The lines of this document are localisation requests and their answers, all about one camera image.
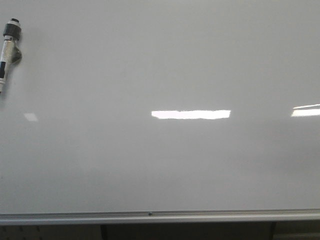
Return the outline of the white whiteboard with aluminium frame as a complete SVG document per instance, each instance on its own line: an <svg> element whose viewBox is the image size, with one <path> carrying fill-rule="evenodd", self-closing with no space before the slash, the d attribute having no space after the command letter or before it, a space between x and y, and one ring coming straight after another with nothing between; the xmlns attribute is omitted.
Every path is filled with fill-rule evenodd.
<svg viewBox="0 0 320 240"><path fill-rule="evenodd" d="M3 0L2 225L320 218L317 0Z"/></svg>

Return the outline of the taped black whiteboard marker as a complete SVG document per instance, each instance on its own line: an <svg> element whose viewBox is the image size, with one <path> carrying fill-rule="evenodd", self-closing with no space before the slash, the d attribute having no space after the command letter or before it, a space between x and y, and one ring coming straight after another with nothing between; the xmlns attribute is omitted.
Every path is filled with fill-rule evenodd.
<svg viewBox="0 0 320 240"><path fill-rule="evenodd" d="M17 42L21 38L22 28L20 21L16 18L11 18L6 23L3 31L3 46L0 53L0 92L3 92L7 82L8 72L12 64L19 62L22 58L22 53L18 48Z"/></svg>

